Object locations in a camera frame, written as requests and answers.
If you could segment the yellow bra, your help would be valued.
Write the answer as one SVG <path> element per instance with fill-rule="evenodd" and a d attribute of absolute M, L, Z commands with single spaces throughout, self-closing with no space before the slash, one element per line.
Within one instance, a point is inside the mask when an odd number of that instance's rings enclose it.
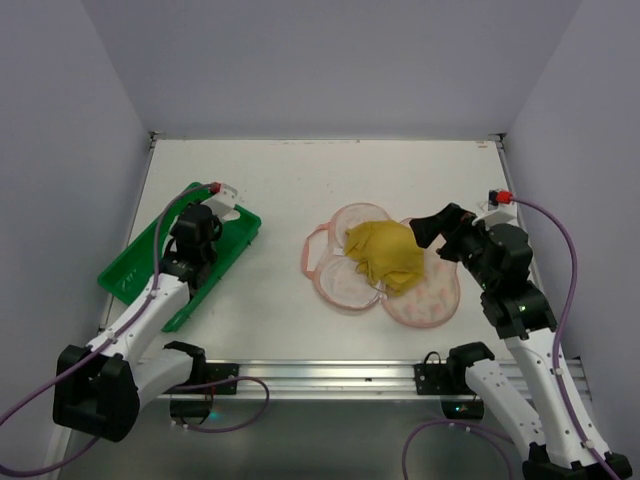
<path fill-rule="evenodd" d="M 393 220 L 367 221 L 346 230 L 345 256 L 371 287 L 405 294 L 424 277 L 424 253 L 409 227 Z"/>

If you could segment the floral pink laundry bag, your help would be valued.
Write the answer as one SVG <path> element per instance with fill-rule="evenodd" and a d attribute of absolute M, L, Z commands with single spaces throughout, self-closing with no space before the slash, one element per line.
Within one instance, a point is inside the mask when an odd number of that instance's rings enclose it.
<path fill-rule="evenodd" d="M 307 236 L 300 268 L 337 308 L 380 304 L 399 323 L 434 328 L 453 317 L 461 298 L 456 265 L 437 255 L 443 244 L 438 237 L 421 249 L 407 219 L 397 222 L 377 205 L 353 203 Z"/>

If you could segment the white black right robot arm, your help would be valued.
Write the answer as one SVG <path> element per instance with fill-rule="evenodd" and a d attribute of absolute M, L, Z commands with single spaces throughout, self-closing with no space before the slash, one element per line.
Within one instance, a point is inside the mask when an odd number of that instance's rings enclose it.
<path fill-rule="evenodd" d="M 493 201 L 481 217 L 451 203 L 409 222 L 418 246 L 442 238 L 440 258 L 461 263 L 479 284 L 483 313 L 513 356 L 529 395 L 500 379 L 498 363 L 480 342 L 450 351 L 450 377 L 495 415 L 519 451 L 525 478 L 628 479 L 629 460 L 610 449 L 580 398 L 560 349 L 560 325 L 529 278 L 529 237 L 511 218 L 503 203 Z"/>

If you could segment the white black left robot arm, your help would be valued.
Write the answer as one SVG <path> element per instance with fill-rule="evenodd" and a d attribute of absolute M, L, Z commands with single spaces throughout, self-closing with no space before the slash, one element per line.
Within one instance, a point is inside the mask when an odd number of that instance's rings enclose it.
<path fill-rule="evenodd" d="M 170 241 L 138 298 L 84 347 L 60 354 L 52 417 L 56 424 L 112 442 L 122 440 L 140 411 L 173 387 L 204 381 L 202 348 L 179 341 L 151 361 L 141 357 L 164 325 L 188 306 L 217 259 L 222 223 L 211 208 L 189 204 L 170 230 Z"/>

